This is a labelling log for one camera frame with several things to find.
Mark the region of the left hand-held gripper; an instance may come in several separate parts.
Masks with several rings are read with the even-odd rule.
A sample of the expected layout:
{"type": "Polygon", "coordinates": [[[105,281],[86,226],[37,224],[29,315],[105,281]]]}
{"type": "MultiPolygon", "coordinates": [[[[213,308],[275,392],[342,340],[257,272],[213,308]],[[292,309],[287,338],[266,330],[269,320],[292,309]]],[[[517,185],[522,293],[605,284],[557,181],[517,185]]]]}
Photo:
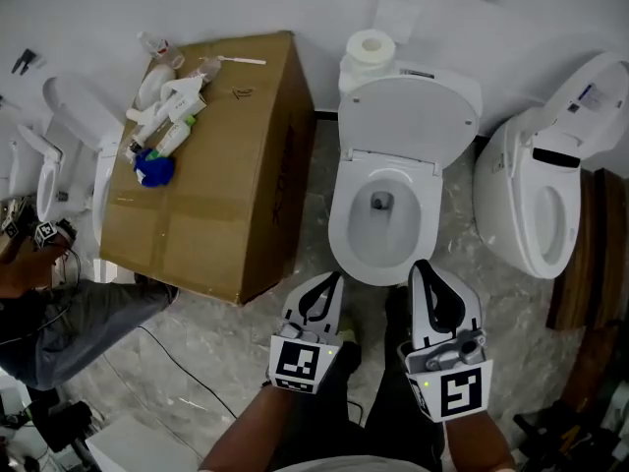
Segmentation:
{"type": "Polygon", "coordinates": [[[334,335],[343,292],[342,274],[331,271],[312,277],[289,293],[282,311],[283,319],[289,322],[283,323],[270,340],[267,376],[272,385],[317,393],[341,348],[341,340],[334,335]]]}

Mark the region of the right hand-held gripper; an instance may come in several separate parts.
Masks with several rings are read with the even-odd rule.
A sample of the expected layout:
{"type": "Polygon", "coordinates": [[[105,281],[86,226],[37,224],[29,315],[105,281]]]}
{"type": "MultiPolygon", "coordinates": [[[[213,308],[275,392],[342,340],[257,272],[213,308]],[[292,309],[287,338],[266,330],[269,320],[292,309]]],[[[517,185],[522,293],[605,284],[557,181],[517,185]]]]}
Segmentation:
{"type": "Polygon", "coordinates": [[[412,265],[408,286],[413,344],[397,353],[420,410],[435,423],[485,411],[493,362],[478,294],[427,260],[412,265]]]}

